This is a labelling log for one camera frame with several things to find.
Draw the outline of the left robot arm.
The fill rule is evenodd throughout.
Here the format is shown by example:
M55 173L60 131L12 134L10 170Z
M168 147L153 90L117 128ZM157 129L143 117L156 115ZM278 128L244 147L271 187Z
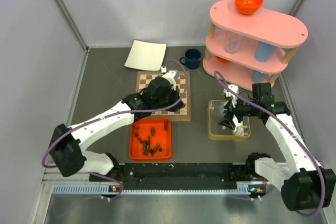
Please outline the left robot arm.
M95 153L88 147L111 132L148 117L156 110L175 112L184 104L176 84L167 72L151 80L146 88L130 94L109 110L77 125L61 124L54 129L49 155L63 177L78 172L96 173L107 180L119 174L118 161L109 153Z

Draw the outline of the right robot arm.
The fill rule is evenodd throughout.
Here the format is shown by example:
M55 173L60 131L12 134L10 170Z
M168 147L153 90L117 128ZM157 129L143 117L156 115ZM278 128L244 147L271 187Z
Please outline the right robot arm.
M232 130L239 127L244 117L262 120L280 148L287 168L278 165L268 154L252 153L248 156L245 174L256 180L263 177L277 188L285 206L299 214L313 209L320 212L329 207L335 187L335 172L324 169L310 153L296 130L291 113L284 102L277 102L270 83L253 84L253 97L239 95L238 86L222 81L224 105L221 125Z

